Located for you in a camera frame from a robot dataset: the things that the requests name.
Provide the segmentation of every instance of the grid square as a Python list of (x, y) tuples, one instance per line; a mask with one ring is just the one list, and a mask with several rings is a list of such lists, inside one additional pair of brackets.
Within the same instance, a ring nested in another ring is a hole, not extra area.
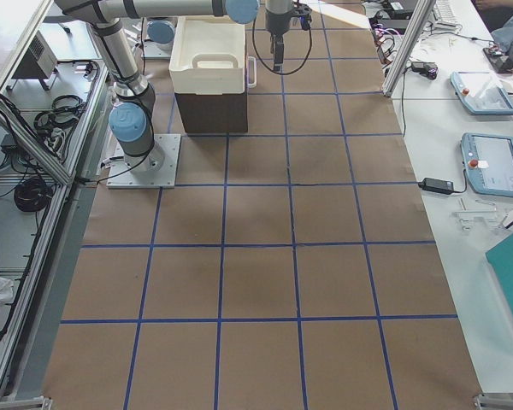
[(376, 321), (305, 322), (303, 334), (309, 408), (392, 408)]
[(247, 96), (249, 134), (284, 135), (283, 98), (276, 96)]
[[(272, 67), (271, 61), (266, 61), (266, 65)], [(269, 72), (260, 61), (256, 61), (256, 87), (247, 90), (249, 94), (269, 94), (281, 93), (281, 77)]]
[(299, 246), (297, 259), (304, 317), (376, 315), (363, 246)]
[(333, 60), (339, 92), (380, 91), (384, 73), (373, 60)]
[(292, 248), (228, 248), (224, 256), (222, 316), (297, 315)]
[(301, 409), (296, 323), (225, 323), (219, 409)]
[(348, 134), (399, 134), (401, 129), (392, 101), (381, 93), (340, 96)]
[(171, 80), (171, 73), (169, 71), (169, 61), (147, 61), (144, 76), (152, 84), (156, 94), (174, 93), (173, 80)]
[(109, 190), (99, 185), (84, 244), (150, 243), (157, 196), (158, 190)]
[(343, 138), (289, 138), (289, 156), (294, 184), (351, 182)]
[(129, 408), (213, 408), (215, 352), (216, 324), (142, 325)]
[(222, 187), (176, 187), (162, 193), (156, 243), (220, 243)]
[(226, 243), (291, 243), (291, 213), (286, 187), (230, 187)]
[(416, 177), (401, 136), (349, 137), (357, 182), (406, 182)]
[(352, 187), (295, 187), (292, 193), (298, 243), (362, 240)]
[(327, 30), (331, 57), (376, 59), (376, 48), (370, 30)]
[(435, 245), (377, 245), (369, 254), (381, 314), (456, 313)]
[[(283, 71), (289, 72), (300, 66), (300, 61), (285, 61)], [(304, 70), (311, 73), (313, 81), (309, 81), (306, 75), (287, 75), (283, 78), (285, 92), (300, 92), (308, 94), (310, 92), (333, 93), (334, 82), (331, 63), (329, 60), (308, 60), (304, 65)]]
[[(312, 30), (312, 49), (311, 58), (328, 58), (327, 43), (325, 41), (325, 32), (323, 30)], [(301, 30), (291, 30), (284, 36), (285, 42), (285, 58), (296, 58), (302, 62), (302, 59), (308, 54), (310, 45), (309, 34)], [(268, 35), (268, 46), (270, 48), (270, 37)]]
[(81, 249), (62, 317), (138, 318), (148, 253), (147, 248)]
[(225, 137), (182, 138), (177, 184), (222, 184), (226, 163)]
[(323, 16), (325, 28), (370, 28), (369, 18), (361, 4), (322, 3), (319, 11)]
[(173, 118), (171, 119), (169, 132), (172, 134), (185, 134), (185, 126), (182, 123), (182, 117), (180, 116), (179, 106), (177, 103), (173, 106)]
[(228, 183), (286, 184), (285, 138), (230, 138)]
[(457, 319), (388, 320), (383, 326), (399, 408), (475, 409), (481, 389)]
[(342, 134), (336, 96), (286, 96), (289, 134)]
[(420, 191), (411, 185), (357, 187), (368, 241), (431, 241)]
[(216, 318), (220, 275), (218, 248), (154, 249), (144, 316)]
[(154, 133), (168, 133), (169, 118), (171, 117), (171, 109), (173, 109), (173, 101), (173, 95), (156, 95), (156, 102), (152, 113), (152, 126), (154, 127)]
[(62, 410), (123, 408), (136, 327), (59, 326), (43, 395)]

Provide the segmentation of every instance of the power adapter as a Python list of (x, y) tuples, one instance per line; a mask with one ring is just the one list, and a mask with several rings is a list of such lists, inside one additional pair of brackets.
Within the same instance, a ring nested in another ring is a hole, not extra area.
[(418, 183), (422, 190), (430, 192), (437, 192), (438, 194), (450, 195), (455, 193), (454, 183), (451, 181), (444, 181), (443, 179), (424, 178)]

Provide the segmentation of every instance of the metal bracket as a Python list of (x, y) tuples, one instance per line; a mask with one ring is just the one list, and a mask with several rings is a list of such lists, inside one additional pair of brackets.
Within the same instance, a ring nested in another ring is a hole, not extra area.
[(0, 401), (0, 410), (51, 410), (53, 401), (46, 397), (31, 400)]
[[(156, 134), (156, 145), (162, 148), (165, 159), (157, 170), (148, 172), (129, 172), (129, 167), (123, 161), (112, 163), (110, 175), (120, 174), (107, 181), (109, 188), (173, 188), (177, 175), (179, 161), (180, 134)], [(115, 156), (123, 156), (123, 150), (118, 144)]]
[(513, 399), (497, 399), (487, 395), (478, 395), (474, 401), (479, 410), (513, 410)]
[(489, 209), (467, 209), (465, 202), (460, 198), (460, 206), (462, 210), (453, 212), (452, 214), (458, 218), (460, 225), (464, 231), (471, 231), (477, 220), (483, 220), (489, 228), (498, 227), (498, 210), (494, 202), (475, 200), (477, 203), (488, 205)]

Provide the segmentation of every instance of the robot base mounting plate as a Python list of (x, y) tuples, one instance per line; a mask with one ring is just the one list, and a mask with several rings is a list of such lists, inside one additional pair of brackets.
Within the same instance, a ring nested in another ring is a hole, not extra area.
[[(157, 170), (147, 172), (126, 172), (128, 168), (124, 161), (113, 162), (110, 167), (110, 175), (118, 175), (107, 180), (106, 185), (113, 188), (173, 188), (177, 176), (177, 164), (179, 162), (180, 134), (156, 134), (156, 144), (162, 148), (165, 154), (163, 165)], [(123, 149), (118, 144), (114, 155), (123, 155)]]

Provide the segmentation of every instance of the white table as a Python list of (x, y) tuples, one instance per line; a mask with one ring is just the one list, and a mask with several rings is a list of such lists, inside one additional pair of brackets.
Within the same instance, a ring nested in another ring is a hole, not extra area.
[[(451, 7), (463, 24), (460, 34), (491, 38), (470, 0), (451, 0)], [(450, 84), (454, 71), (492, 71), (482, 52), (485, 46), (486, 42), (441, 34), (421, 40), (413, 50), (413, 58), (436, 62), (439, 67), (434, 81), (412, 72), (407, 72), (405, 77), (405, 142), (418, 180), (447, 179), (461, 190), (464, 185), (462, 135), (482, 132), (513, 137), (513, 116), (470, 115)], [(504, 88), (513, 92), (513, 76), (498, 77)], [(401, 126), (402, 87), (403, 79), (392, 95)], [(460, 198), (470, 209), (491, 208), (475, 200), (494, 202), (499, 219), (513, 209), (513, 198), (478, 195), (470, 187), (466, 193), (453, 196), (422, 192), (481, 388), (487, 393), (513, 393), (513, 318), (485, 256), (509, 232), (491, 229), (483, 220), (477, 220), (470, 232), (463, 231), (453, 215), (462, 209)]]
[[(402, 123), (401, 101), (395, 99), (393, 103)], [(405, 142), (418, 180), (448, 179), (457, 190), (463, 188), (459, 144), (464, 132), (513, 137), (513, 116), (472, 116), (457, 98), (409, 99), (404, 101), (404, 112)], [(481, 388), (487, 393), (513, 393), (513, 319), (485, 257), (485, 252), (509, 233), (491, 230), (482, 221), (464, 233), (452, 215), (461, 210), (460, 197), (471, 209), (487, 208), (475, 202), (476, 199), (494, 202), (500, 219), (506, 210), (513, 209), (513, 198), (477, 195), (470, 187), (461, 196), (422, 192)]]

